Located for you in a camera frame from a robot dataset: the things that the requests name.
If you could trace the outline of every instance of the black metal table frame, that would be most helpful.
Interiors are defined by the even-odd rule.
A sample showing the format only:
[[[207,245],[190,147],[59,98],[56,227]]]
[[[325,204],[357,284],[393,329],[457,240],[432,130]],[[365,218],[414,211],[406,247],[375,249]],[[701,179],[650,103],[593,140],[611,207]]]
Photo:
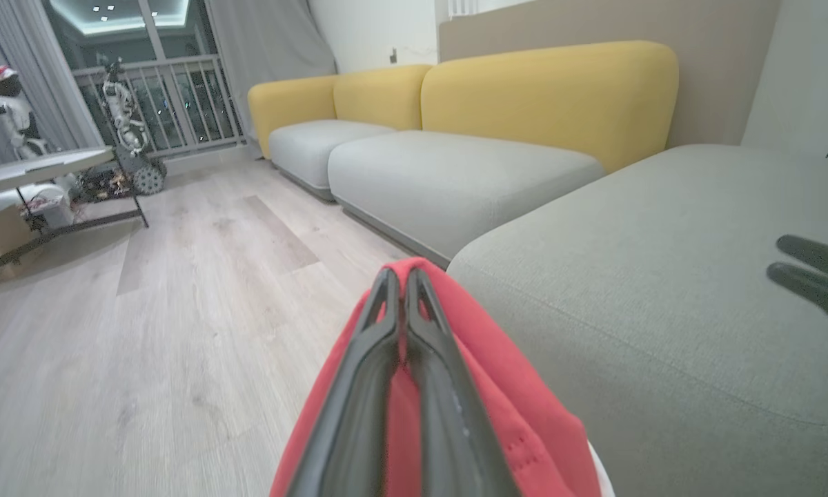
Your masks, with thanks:
[[[127,177],[126,170],[123,166],[120,166],[120,162],[117,160],[117,165],[120,168],[120,171],[123,173],[123,176]],[[25,202],[25,208],[28,211],[28,216],[33,217],[33,212],[30,210],[30,205],[25,200],[25,196],[22,195],[22,192],[19,188],[16,188],[17,194],[22,199],[22,202]],[[82,230],[86,230],[96,226],[104,226],[104,224],[111,224],[117,221],[123,220],[132,220],[133,218],[140,217],[142,221],[144,221],[144,227],[149,228],[150,224],[147,223],[147,217],[144,215],[144,211],[141,210],[141,204],[139,200],[137,200],[137,195],[135,195],[135,188],[130,188],[132,200],[135,202],[135,211],[125,211],[120,212],[119,214],[112,214],[110,216],[105,217],[98,217],[96,220],[88,220],[83,221],[82,223],[70,224],[69,226],[62,226],[60,228],[49,230],[48,232],[43,233],[42,229],[39,229],[39,236],[30,242],[27,242],[25,245],[19,246],[19,248],[13,249],[13,251],[8,251],[7,253],[0,255],[0,268],[4,267],[9,263],[20,264],[20,258],[22,255],[25,255],[33,249],[38,248],[38,246],[44,245],[51,240],[58,238],[62,235],[67,235],[68,233],[76,233]]]

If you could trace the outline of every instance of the gray seat cushion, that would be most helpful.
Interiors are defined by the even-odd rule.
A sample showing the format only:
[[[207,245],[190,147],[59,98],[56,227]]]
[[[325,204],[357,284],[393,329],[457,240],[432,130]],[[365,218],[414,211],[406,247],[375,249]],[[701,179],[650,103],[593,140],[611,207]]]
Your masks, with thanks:
[[[391,127],[337,119],[281,127],[270,133],[273,164],[304,188],[331,200],[328,155],[340,144],[395,132]]]
[[[472,242],[449,274],[580,416],[619,495],[828,496],[828,315],[765,275],[828,243],[828,161],[689,146]]]
[[[593,157],[502,139],[404,131],[335,148],[338,202],[446,266],[464,245],[604,175]]]

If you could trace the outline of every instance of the cardboard box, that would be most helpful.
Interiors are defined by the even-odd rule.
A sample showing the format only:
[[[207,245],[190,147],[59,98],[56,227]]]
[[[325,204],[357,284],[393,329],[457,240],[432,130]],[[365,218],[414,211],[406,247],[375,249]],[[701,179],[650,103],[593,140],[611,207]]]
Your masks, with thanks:
[[[20,216],[19,209],[11,206],[0,211],[0,255],[13,251],[35,238],[35,233]],[[0,268],[0,281],[12,280],[19,277],[43,251],[42,246],[22,255],[19,263],[10,263]]]

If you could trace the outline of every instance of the yellow cushion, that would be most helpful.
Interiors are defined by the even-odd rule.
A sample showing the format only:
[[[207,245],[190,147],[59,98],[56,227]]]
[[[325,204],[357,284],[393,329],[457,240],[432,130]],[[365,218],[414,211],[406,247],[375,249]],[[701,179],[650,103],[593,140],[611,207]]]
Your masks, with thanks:
[[[268,138],[273,130],[319,119],[335,119],[336,79],[337,76],[289,79],[251,87],[251,121],[264,157],[270,158]]]
[[[432,66],[401,66],[337,78],[337,118],[395,129],[420,129],[420,88]]]
[[[619,41],[452,60],[423,82],[423,129],[569,148],[607,172],[663,151],[675,53]]]

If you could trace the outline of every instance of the red cloth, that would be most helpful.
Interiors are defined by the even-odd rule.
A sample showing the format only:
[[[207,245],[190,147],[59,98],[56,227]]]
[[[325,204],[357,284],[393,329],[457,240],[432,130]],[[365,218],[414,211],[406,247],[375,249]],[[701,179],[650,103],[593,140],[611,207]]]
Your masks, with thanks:
[[[432,280],[462,357],[525,497],[600,497],[598,477],[582,423],[558,402],[537,371],[486,311],[444,271],[417,257],[386,267],[404,292],[420,267]],[[363,295],[331,350],[276,471],[271,497],[284,497],[359,314]],[[386,495],[420,497],[420,393],[404,367],[394,375],[388,401]]]

